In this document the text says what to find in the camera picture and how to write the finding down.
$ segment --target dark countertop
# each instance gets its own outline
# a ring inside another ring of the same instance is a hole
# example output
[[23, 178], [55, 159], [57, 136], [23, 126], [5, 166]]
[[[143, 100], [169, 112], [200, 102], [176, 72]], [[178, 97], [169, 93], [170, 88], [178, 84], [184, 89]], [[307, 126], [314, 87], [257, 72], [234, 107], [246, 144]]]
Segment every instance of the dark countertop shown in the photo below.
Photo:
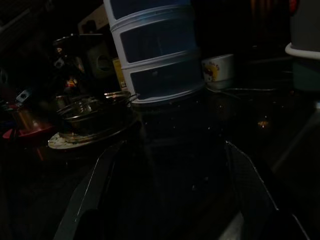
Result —
[[272, 168], [314, 112], [312, 99], [293, 91], [291, 81], [251, 86], [278, 90], [232, 92], [237, 97], [203, 90], [136, 108], [132, 129], [75, 151], [48, 149], [50, 136], [27, 146], [1, 144], [7, 239], [52, 239], [76, 186], [119, 139], [126, 142], [99, 207], [108, 239], [217, 238], [238, 212], [225, 140]]

